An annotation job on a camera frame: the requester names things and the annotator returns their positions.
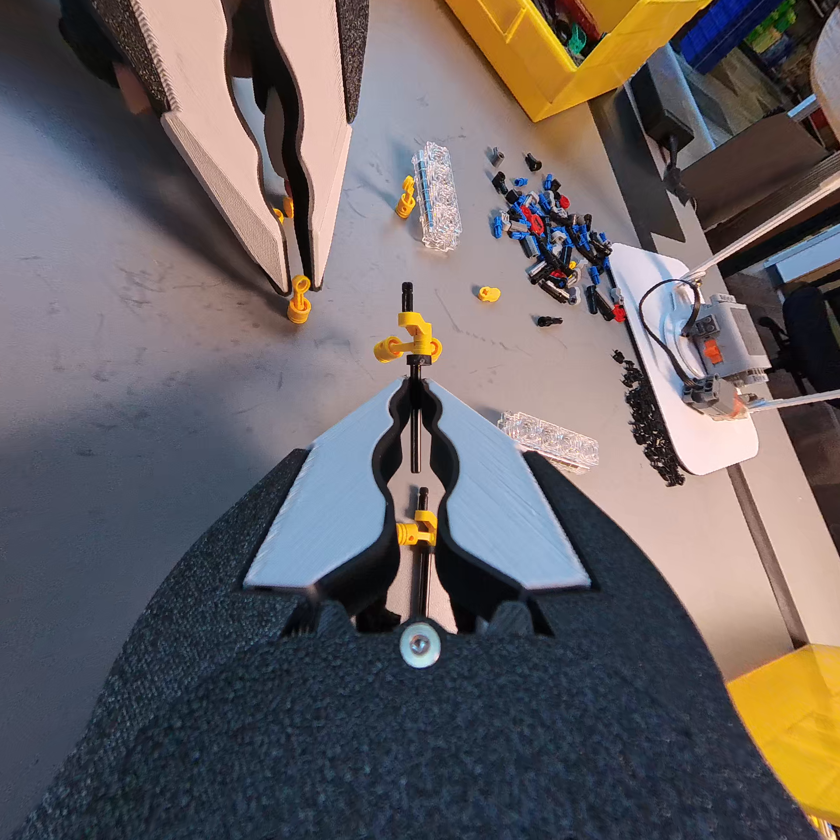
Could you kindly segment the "black office chair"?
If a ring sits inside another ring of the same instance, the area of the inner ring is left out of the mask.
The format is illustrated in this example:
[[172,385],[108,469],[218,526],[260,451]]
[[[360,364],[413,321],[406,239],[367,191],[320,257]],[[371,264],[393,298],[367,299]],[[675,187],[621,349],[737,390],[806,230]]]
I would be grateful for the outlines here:
[[838,289],[800,285],[784,300],[783,324],[764,316],[758,321],[770,332],[777,352],[770,371],[788,373],[802,396],[839,388]]

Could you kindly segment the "clear cylinder block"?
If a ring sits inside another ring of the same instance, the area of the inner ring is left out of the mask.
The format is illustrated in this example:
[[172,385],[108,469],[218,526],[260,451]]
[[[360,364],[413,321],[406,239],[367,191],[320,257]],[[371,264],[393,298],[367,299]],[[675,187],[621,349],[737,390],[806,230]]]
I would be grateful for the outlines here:
[[538,417],[504,412],[497,426],[521,452],[536,452],[557,469],[579,475],[600,463],[596,440]]
[[453,251],[463,227],[449,151],[428,141],[413,156],[415,198],[426,248]]

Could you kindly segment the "pile of red black beams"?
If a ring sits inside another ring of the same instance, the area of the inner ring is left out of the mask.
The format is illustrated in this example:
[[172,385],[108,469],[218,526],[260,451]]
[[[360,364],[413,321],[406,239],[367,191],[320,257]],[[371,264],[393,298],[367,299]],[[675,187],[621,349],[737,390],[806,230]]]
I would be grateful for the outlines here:
[[554,36],[576,66],[583,64],[607,32],[595,21],[584,1],[533,1]]

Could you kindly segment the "yellow plastic bin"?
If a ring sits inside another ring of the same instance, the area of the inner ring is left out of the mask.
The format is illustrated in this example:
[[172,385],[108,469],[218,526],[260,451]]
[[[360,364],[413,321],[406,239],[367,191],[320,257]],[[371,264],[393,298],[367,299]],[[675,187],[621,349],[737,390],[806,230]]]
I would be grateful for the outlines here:
[[559,2],[587,32],[591,50],[580,64],[536,2],[447,4],[536,123],[621,87],[710,2]]
[[780,782],[810,817],[839,826],[839,647],[810,644],[727,683]]

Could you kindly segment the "black axle with yellow pistons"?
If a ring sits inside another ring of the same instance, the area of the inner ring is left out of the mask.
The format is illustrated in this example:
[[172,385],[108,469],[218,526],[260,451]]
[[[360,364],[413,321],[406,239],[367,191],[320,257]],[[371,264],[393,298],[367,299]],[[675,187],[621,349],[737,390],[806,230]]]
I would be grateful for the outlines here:
[[402,547],[415,550],[415,577],[413,589],[413,615],[428,617],[432,580],[432,553],[436,547],[438,518],[429,507],[429,489],[418,489],[414,518],[396,524],[397,542]]
[[421,470],[421,419],[423,407],[423,372],[424,368],[437,361],[443,345],[434,337],[433,326],[415,310],[413,283],[402,284],[402,311],[397,316],[397,324],[408,334],[403,341],[392,335],[374,346],[374,357],[381,363],[389,363],[404,358],[409,368],[410,413],[410,459],[411,471],[418,475]]

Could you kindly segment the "grey desk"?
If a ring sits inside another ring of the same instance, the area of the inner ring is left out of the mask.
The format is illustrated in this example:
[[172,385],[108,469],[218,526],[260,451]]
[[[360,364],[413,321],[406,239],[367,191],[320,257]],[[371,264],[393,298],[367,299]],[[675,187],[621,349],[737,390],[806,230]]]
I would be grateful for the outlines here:
[[[442,3],[372,2],[324,286],[295,328],[160,124],[82,69],[57,19],[53,2],[2,2],[2,838],[175,563],[404,372],[372,353],[404,280],[444,342],[437,382],[492,422],[522,411],[599,442],[574,481],[656,562],[725,679],[792,649],[727,472],[667,488],[635,444],[625,330],[585,306],[537,327],[561,307],[489,231],[496,146],[517,172],[532,152],[637,244],[590,106],[531,123]],[[455,179],[448,253],[424,246],[417,200],[395,212],[428,141]]]

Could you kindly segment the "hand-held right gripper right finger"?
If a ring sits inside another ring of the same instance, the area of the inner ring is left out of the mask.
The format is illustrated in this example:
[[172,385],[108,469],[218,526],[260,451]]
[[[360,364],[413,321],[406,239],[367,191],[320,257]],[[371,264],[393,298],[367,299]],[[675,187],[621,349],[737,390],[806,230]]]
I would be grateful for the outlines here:
[[433,380],[423,384],[437,508],[437,577],[458,625],[489,622],[504,602],[586,592],[592,577],[524,453]]

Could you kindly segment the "pile of mixed small bricks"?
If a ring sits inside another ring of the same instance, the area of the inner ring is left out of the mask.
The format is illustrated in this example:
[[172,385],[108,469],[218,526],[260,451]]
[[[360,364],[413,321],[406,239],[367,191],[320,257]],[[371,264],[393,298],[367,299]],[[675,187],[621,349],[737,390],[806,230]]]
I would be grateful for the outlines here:
[[627,309],[612,267],[613,242],[592,215],[575,213],[561,181],[530,155],[532,178],[490,178],[503,206],[490,216],[494,239],[516,243],[529,263],[528,282],[559,304],[577,306],[606,322],[626,323]]

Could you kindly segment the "grey toy motor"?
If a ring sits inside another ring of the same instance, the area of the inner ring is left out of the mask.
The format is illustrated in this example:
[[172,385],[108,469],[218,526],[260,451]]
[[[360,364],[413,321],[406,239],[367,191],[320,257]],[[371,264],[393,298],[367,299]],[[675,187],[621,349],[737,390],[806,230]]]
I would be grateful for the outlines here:
[[683,384],[682,401],[715,422],[738,421],[749,417],[749,409],[738,389],[718,375],[694,379]]

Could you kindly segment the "white book stand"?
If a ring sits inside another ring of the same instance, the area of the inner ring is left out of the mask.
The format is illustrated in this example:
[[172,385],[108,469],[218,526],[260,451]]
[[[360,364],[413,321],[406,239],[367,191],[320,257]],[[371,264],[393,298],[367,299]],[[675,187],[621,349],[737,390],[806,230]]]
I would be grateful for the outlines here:
[[752,393],[755,385],[748,385],[737,389],[747,404],[749,417],[715,422],[684,404],[681,396],[683,384],[710,376],[695,344],[687,336],[697,320],[700,305],[716,294],[701,289],[708,270],[837,188],[838,174],[829,175],[803,198],[693,269],[674,258],[614,244],[612,271],[624,296],[627,324],[641,365],[653,386],[678,462],[690,474],[705,476],[756,456],[759,439],[752,420],[754,413],[838,399],[836,391],[769,400],[757,397]]

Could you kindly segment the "stack of blue crates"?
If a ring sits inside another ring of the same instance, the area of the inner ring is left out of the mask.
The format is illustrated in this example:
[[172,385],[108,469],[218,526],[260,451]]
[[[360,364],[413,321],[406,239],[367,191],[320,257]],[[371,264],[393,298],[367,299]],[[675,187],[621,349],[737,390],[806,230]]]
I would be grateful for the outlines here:
[[680,40],[679,53],[691,69],[707,74],[767,18],[769,28],[778,25],[783,34],[796,20],[795,2],[715,2]]

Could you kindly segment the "grey battery box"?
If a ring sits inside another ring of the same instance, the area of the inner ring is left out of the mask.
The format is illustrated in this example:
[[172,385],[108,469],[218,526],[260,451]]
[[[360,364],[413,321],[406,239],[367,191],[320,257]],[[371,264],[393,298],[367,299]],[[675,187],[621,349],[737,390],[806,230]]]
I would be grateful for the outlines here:
[[748,308],[733,296],[713,294],[687,331],[708,375],[739,389],[768,381],[771,367]]

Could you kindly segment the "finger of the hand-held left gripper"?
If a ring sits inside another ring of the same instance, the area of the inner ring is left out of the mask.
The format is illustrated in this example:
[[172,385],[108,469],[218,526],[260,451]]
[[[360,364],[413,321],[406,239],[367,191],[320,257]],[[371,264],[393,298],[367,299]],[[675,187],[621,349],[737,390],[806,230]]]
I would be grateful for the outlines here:
[[352,129],[347,120],[337,4],[268,1],[279,66],[271,71],[283,114],[282,160],[301,264],[322,287]]
[[277,294],[290,294],[285,235],[264,194],[257,143],[227,72],[219,1],[131,2],[165,94],[164,131]]

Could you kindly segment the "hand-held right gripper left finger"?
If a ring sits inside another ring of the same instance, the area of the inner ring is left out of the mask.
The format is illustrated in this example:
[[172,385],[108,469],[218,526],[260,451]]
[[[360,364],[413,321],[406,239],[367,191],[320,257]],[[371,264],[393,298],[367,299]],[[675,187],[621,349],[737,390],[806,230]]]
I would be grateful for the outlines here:
[[402,463],[409,381],[399,378],[317,437],[248,567],[246,590],[340,602],[382,599],[400,564],[387,483]]

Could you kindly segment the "black power adapter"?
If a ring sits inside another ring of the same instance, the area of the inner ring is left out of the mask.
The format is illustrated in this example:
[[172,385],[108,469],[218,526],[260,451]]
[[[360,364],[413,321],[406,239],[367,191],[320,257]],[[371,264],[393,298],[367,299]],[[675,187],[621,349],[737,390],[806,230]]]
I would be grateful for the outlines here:
[[675,87],[660,70],[658,65],[648,61],[633,76],[630,88],[647,137],[676,155],[695,139],[695,134],[688,122],[679,87]]

